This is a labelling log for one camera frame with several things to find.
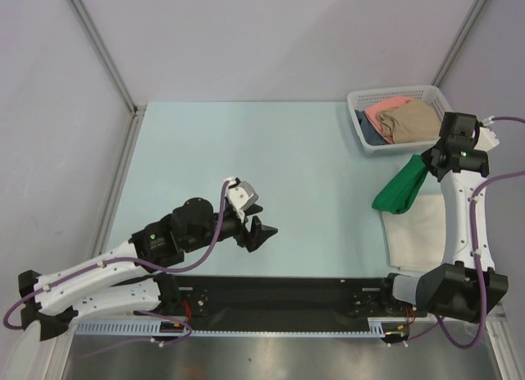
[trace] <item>beige cloth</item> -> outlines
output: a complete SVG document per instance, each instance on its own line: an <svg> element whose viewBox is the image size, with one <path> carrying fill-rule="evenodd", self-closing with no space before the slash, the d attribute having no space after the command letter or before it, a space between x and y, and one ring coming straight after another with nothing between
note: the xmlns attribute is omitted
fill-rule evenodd
<svg viewBox="0 0 525 380"><path fill-rule="evenodd" d="M413 99L403 107L386 109L377 114L383 136L392 138L395 144L423 142L439 137L441 121L433 107L419 99Z"/></svg>
<svg viewBox="0 0 525 380"><path fill-rule="evenodd" d="M445 253L443 195L418 195L403 214L382 212L390 265L404 271L427 272Z"/></svg>

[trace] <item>folded clothes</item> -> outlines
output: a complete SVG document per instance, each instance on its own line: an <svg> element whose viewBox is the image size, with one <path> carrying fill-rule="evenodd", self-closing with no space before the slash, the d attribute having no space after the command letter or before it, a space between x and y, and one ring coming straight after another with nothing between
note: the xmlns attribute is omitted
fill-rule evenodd
<svg viewBox="0 0 525 380"><path fill-rule="evenodd" d="M380 146L383 144L388 144L385 139L376 131L372 123L367 119L367 115L362 111L355 111L355 114L358 117L359 125L364 136L364 140L367 141L367 144L373 146Z"/></svg>
<svg viewBox="0 0 525 380"><path fill-rule="evenodd" d="M371 107L368 107L364 110L365 114L367 115L367 119L370 121L370 123L374 126L376 131L383 137L389 144L393 144L393 140L390 137L385 137L383 135L383 129L381 127L381 122L377 119L377 114L381 111L384 111L386 109L392 109L392 108L399 108L404 106L409 101L412 101L413 98L410 97L404 97L403 95L398 95L396 97L390 97L387 99L383 99L379 103L376 103L372 105Z"/></svg>
<svg viewBox="0 0 525 380"><path fill-rule="evenodd" d="M381 133L395 144L434 140L439 136L441 121L434 108L419 99L402 107L382 110L377 114Z"/></svg>

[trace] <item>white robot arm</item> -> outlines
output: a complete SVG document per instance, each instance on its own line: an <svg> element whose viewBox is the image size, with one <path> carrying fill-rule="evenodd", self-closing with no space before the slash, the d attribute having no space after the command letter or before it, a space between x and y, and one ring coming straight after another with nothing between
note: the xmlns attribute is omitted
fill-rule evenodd
<svg viewBox="0 0 525 380"><path fill-rule="evenodd" d="M221 210L213 212L205 199L193 198L158 222L147 225L121 245L105 254L50 275L34 271L18 277L22 300L21 328L33 321L41 323L41 340L65 332L71 323L82 319L121 314L135 310L172 312L180 304L175 278L164 273L179 273L195 268L211 253L218 241L233 237L249 252L258 249L277 229L264 226L257 216L263 210L255 204L258 196L252 186L237 178L225 180L221 192ZM195 264L167 268L184 261L185 253L208 247ZM19 329L8 322L4 325Z"/></svg>
<svg viewBox="0 0 525 380"><path fill-rule="evenodd" d="M499 141L475 116L461 113L445 114L440 137L436 146L422 154L422 160L441 183L445 199L443 261L440 267L421 277L389 275L393 279L392 296L423 312L476 323L481 317L481 306L474 254L481 257L487 312L508 289L507 277L495 273L486 238L486 151ZM472 215L475 226L471 225Z"/></svg>

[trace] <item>white cloth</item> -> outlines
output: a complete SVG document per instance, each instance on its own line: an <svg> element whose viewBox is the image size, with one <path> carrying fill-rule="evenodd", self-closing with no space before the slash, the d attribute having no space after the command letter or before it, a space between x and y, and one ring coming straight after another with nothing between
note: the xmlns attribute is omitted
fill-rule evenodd
<svg viewBox="0 0 525 380"><path fill-rule="evenodd" d="M418 195L403 214L382 212L390 265L406 271L429 271L445 252L443 195Z"/></svg>

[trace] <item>white wall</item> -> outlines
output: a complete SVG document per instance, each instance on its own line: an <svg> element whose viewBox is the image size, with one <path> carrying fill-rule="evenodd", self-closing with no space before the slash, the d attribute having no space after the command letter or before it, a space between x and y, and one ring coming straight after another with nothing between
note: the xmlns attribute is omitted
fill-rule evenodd
<svg viewBox="0 0 525 380"><path fill-rule="evenodd" d="M137 103L430 83L473 0L84 0Z"/></svg>
<svg viewBox="0 0 525 380"><path fill-rule="evenodd" d="M66 0L0 0L0 55L3 315L20 272L89 254L130 116ZM19 335L0 327L0 372Z"/></svg>
<svg viewBox="0 0 525 380"><path fill-rule="evenodd" d="M442 86L454 110L479 117L525 117L525 0L493 0ZM501 145L491 151L491 175L525 169L525 126L493 125ZM487 223L497 270L509 276L504 308L525 352L525 178L487 191Z"/></svg>

